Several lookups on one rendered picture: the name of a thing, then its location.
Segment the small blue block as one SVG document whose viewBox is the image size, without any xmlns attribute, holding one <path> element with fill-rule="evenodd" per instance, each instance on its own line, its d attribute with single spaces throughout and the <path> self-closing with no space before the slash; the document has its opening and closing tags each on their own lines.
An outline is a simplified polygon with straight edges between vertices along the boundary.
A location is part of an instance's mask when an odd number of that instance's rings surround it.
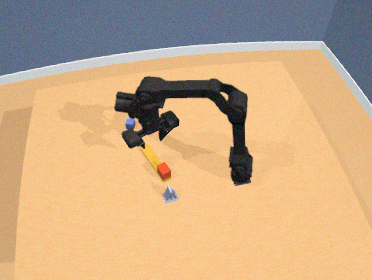
<svg viewBox="0 0 372 280">
<path fill-rule="evenodd" d="M 126 118 L 126 122 L 125 122 L 125 127 L 126 129 L 129 129 L 129 128 L 135 128 L 135 125 L 136 125 L 136 122 L 135 122 L 135 118 Z"/>
</svg>

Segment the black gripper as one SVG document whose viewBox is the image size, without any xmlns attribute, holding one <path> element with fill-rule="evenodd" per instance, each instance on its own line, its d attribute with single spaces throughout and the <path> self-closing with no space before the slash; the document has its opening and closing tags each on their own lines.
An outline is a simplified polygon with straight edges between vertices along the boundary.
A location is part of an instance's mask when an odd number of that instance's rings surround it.
<svg viewBox="0 0 372 280">
<path fill-rule="evenodd" d="M 141 112 L 139 112 L 139 115 L 141 116 Z M 158 116 L 152 120 L 146 120 L 141 116 L 141 130 L 135 131 L 133 128 L 129 128 L 123 131 L 121 136 L 127 146 L 130 149 L 140 146 L 144 150 L 145 142 L 142 140 L 142 137 L 159 131 L 159 140 L 162 141 L 173 128 L 179 126 L 179 118 L 173 111 L 168 110 L 160 114 L 160 116 L 158 114 Z"/>
</svg>

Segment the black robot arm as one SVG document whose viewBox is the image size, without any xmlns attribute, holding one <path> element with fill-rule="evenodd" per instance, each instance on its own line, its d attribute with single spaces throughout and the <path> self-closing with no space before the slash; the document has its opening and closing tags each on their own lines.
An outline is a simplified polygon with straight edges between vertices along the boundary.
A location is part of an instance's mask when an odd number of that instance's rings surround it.
<svg viewBox="0 0 372 280">
<path fill-rule="evenodd" d="M 220 93 L 228 95 L 226 100 Z M 127 113 L 130 118 L 141 116 L 146 120 L 155 119 L 159 108 L 167 98 L 209 98 L 228 116 L 232 126 L 233 147 L 230 148 L 230 176 L 235 186 L 250 184 L 253 157 L 245 145 L 245 122 L 248 96 L 236 86 L 219 79 L 209 80 L 164 80 L 162 77 L 144 77 L 135 93 L 117 92 L 114 110 Z M 141 116 L 139 115 L 141 112 Z"/>
</svg>

